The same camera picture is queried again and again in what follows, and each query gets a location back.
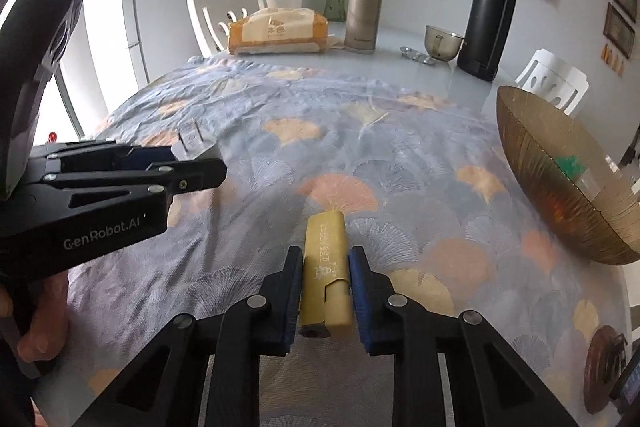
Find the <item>window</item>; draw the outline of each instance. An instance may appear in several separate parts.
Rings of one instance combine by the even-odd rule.
[[[109,112],[138,90],[127,47],[122,0],[84,0],[95,73]]]

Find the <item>stainless steel thermos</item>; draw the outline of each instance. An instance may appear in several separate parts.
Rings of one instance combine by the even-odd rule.
[[[372,54],[376,49],[382,0],[349,0],[344,49]]]
[[[460,69],[482,80],[495,78],[515,7],[516,0],[474,0],[458,56]]]

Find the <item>metal rivet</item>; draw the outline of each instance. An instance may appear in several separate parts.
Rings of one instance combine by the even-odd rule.
[[[477,326],[482,322],[482,315],[473,310],[464,312],[462,314],[462,318],[465,319],[465,322],[467,324],[471,324],[472,326]]]
[[[262,295],[251,295],[251,297],[246,300],[246,303],[249,308],[262,308],[267,304],[267,299]]]
[[[402,308],[402,306],[406,306],[407,300],[404,295],[400,295],[399,293],[394,293],[388,298],[388,302],[394,308]]]
[[[193,322],[193,317],[191,317],[191,315],[187,315],[186,313],[183,313],[181,315],[176,315],[174,317],[174,326],[181,330],[191,326],[192,322]]]

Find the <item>orange tissue package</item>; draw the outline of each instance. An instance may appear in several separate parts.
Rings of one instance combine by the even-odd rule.
[[[328,22],[308,8],[264,8],[229,26],[229,54],[318,53]]]

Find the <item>small metal bowl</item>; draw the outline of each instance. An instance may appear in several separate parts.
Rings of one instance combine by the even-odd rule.
[[[449,62],[456,58],[463,40],[464,37],[456,33],[448,32],[434,26],[427,26],[424,34],[424,48],[430,57],[443,62]]]

